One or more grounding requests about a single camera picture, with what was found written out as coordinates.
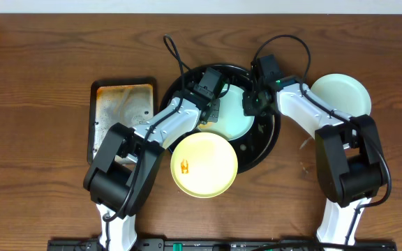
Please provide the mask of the light blue plate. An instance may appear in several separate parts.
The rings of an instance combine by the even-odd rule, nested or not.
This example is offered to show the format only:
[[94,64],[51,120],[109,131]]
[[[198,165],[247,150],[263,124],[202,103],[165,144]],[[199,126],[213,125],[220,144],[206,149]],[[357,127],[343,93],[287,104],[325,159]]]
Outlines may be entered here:
[[227,85],[223,87],[227,93],[221,97],[217,122],[200,124],[201,132],[211,132],[222,136],[228,141],[244,136],[252,127],[254,116],[245,116],[242,104],[244,90],[238,86]]
[[357,79],[344,74],[324,75],[311,87],[312,92],[338,110],[353,116],[371,113],[371,97]]

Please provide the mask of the yellow plate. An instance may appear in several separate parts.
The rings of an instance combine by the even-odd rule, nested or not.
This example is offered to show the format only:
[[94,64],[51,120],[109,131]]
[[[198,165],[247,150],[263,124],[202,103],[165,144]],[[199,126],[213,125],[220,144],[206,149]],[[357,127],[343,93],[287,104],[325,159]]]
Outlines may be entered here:
[[170,170],[186,194],[207,199],[225,192],[238,172],[232,145],[219,135],[198,132],[181,140],[173,151]]

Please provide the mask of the light blue plate top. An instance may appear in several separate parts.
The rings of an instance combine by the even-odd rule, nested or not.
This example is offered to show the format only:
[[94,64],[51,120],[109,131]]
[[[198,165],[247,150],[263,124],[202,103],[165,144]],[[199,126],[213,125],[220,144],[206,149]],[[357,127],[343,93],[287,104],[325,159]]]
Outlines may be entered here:
[[353,116],[371,113],[371,97],[357,79],[344,74],[324,75],[311,87],[312,92],[338,110]]

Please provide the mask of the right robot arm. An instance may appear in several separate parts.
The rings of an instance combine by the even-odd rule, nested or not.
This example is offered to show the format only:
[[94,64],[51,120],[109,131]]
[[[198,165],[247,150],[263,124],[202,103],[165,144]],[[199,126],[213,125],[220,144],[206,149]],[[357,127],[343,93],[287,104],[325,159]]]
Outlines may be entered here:
[[332,108],[295,76],[259,80],[244,92],[243,108],[247,116],[287,116],[314,138],[318,182],[327,198],[317,238],[354,245],[364,209],[383,204],[392,191],[375,121]]

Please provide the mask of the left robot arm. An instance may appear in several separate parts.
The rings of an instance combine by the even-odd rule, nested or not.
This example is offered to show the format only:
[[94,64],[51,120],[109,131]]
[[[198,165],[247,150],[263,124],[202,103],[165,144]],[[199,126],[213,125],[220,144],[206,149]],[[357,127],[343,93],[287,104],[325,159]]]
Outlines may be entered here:
[[207,120],[223,91],[223,86],[196,84],[176,92],[170,104],[148,121],[109,128],[83,180],[100,213],[102,250],[134,246],[135,216],[151,192],[164,151]]

